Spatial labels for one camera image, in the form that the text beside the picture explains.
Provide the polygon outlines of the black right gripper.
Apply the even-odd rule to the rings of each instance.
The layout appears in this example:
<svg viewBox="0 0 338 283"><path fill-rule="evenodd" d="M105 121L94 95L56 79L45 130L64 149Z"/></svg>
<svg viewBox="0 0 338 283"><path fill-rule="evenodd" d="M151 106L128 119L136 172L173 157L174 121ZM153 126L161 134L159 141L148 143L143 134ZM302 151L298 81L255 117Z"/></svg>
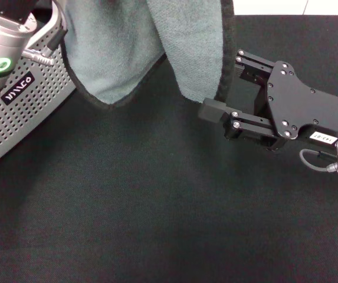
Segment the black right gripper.
<svg viewBox="0 0 338 283"><path fill-rule="evenodd" d="M287 62L274 63L244 50L237 51L235 73L239 78L268 78L267 103L274 127L269 119L230 108L220 101L204 99L198 117L222 123L226 139L274 140L276 131L286 140L335 148L338 96L305 85Z"/></svg>

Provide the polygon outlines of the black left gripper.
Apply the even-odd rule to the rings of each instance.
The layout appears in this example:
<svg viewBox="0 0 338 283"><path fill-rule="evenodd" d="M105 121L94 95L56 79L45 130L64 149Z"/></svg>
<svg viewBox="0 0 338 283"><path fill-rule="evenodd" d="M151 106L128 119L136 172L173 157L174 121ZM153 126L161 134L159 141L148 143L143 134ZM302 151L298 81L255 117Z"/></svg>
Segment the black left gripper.
<svg viewBox="0 0 338 283"><path fill-rule="evenodd" d="M0 17L24 24L32 11L32 0L0 0Z"/></svg>

